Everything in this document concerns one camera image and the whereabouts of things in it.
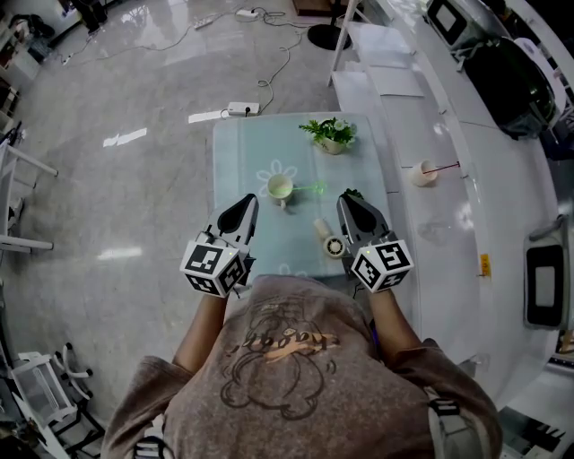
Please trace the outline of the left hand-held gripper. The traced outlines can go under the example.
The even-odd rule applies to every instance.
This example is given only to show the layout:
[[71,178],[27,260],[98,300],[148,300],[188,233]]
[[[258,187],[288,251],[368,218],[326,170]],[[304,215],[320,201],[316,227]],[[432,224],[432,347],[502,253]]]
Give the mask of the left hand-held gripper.
[[[226,298],[237,284],[247,284],[255,262],[247,245],[255,235],[258,210],[256,195],[245,194],[212,211],[205,229],[188,242],[179,267],[193,290]],[[236,235],[237,242],[218,235]]]

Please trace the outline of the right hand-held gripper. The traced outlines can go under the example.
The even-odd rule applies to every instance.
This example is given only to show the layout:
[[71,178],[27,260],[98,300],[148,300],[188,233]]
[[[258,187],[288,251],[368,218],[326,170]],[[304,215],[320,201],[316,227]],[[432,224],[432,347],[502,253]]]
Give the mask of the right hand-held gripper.
[[[413,259],[405,241],[389,231],[382,212],[348,194],[338,197],[336,209],[341,231],[351,246],[351,273],[370,293],[398,285],[413,269]],[[356,242],[356,234],[381,235]]]

